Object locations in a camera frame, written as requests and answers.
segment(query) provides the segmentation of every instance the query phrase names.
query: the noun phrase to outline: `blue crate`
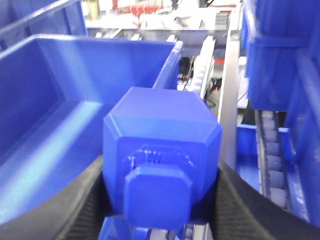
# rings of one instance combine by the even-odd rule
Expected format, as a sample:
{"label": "blue crate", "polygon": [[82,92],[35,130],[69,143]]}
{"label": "blue crate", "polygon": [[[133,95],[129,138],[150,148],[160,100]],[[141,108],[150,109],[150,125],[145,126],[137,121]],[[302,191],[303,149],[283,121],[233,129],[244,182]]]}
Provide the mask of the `blue crate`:
{"label": "blue crate", "polygon": [[263,35],[255,11],[253,1],[245,1],[248,97],[253,109],[286,112],[296,75],[295,55],[298,49],[308,46],[309,39]]}
{"label": "blue crate", "polygon": [[320,72],[306,49],[298,51],[292,97],[285,126],[292,142],[309,221],[320,227]]}
{"label": "blue crate", "polygon": [[34,34],[87,36],[81,0],[4,0],[0,52]]}
{"label": "blue crate", "polygon": [[209,221],[221,135],[196,93],[133,87],[104,119],[103,176],[115,214],[167,230]]}
{"label": "blue crate", "polygon": [[262,34],[278,37],[307,37],[320,12],[318,0],[246,0],[254,6]]}
{"label": "blue crate", "polygon": [[313,35],[311,38],[310,46],[309,46],[309,55],[315,63],[317,64],[318,68],[320,69],[320,12],[318,14],[318,18],[316,24],[314,26]]}
{"label": "blue crate", "polygon": [[132,86],[177,87],[182,43],[31,36],[0,53],[0,224],[103,152],[103,118]]}

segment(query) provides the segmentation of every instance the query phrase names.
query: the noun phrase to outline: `blue plastic block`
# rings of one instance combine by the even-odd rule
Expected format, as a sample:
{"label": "blue plastic block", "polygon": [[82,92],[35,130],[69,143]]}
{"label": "blue plastic block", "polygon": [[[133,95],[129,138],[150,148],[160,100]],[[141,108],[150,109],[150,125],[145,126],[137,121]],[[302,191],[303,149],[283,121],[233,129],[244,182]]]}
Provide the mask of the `blue plastic block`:
{"label": "blue plastic block", "polygon": [[103,118],[132,87],[177,85],[182,44],[32,36],[0,53],[0,224],[103,153]]}
{"label": "blue plastic block", "polygon": [[[273,18],[286,18],[286,14],[290,16],[294,14],[297,1],[258,1],[258,16],[264,18],[265,22],[256,18],[256,4],[253,0],[246,0],[244,3],[244,17],[248,28],[246,75],[250,78],[248,96],[252,101],[253,109],[283,112],[288,110],[293,79],[297,74],[294,59],[300,48],[308,46],[314,25],[310,23],[311,27],[304,28],[305,23],[302,24],[303,26],[298,24],[296,26],[298,34],[274,32],[272,35],[265,29],[270,28],[279,32],[283,32],[282,28],[287,29],[287,25],[282,26],[284,19]],[[293,4],[292,9],[282,6],[288,3]],[[304,12],[306,7],[311,8],[315,5],[306,18],[312,15],[312,19],[315,18],[315,9],[319,3],[312,0],[301,3],[303,5],[301,9]],[[287,22],[291,24],[296,20],[288,18]]]}
{"label": "blue plastic block", "polygon": [[297,76],[288,108],[292,163],[300,177],[307,214],[320,227],[320,72],[301,49],[295,59]]}
{"label": "blue plastic block", "polygon": [[104,119],[103,176],[115,213],[169,230],[207,220],[221,134],[194,92],[132,88]]}
{"label": "blue plastic block", "polygon": [[2,0],[0,52],[35,34],[87,36],[81,0]]}
{"label": "blue plastic block", "polygon": [[[192,184],[177,166],[141,164],[125,177],[124,215],[135,226],[145,225],[147,218],[150,226],[179,229],[190,217]],[[146,209],[156,217],[146,216]]]}

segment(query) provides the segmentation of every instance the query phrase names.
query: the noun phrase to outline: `white roller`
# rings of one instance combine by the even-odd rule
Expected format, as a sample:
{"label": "white roller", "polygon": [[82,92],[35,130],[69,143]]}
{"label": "white roller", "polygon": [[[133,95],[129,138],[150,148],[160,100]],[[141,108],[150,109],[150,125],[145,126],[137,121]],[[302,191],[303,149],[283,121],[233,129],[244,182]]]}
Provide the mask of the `white roller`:
{"label": "white roller", "polygon": [[287,192],[280,188],[270,188],[270,199],[281,208],[287,206]]}
{"label": "white roller", "polygon": [[265,130],[264,139],[267,142],[277,142],[278,141],[278,132],[275,130]]}
{"label": "white roller", "polygon": [[269,171],[270,188],[284,189],[285,188],[285,174],[281,171]]}
{"label": "white roller", "polygon": [[274,170],[274,171],[279,171],[281,168],[281,157],[279,156],[272,156],[272,155],[267,155],[266,156],[266,167],[268,170]]}
{"label": "white roller", "polygon": [[280,154],[280,144],[278,142],[265,142],[265,151],[267,155],[279,156]]}
{"label": "white roller", "polygon": [[276,123],[274,120],[270,119],[262,119],[263,129],[264,130],[275,130]]}
{"label": "white roller", "polygon": [[274,113],[272,111],[262,111],[261,115],[263,119],[274,119]]}

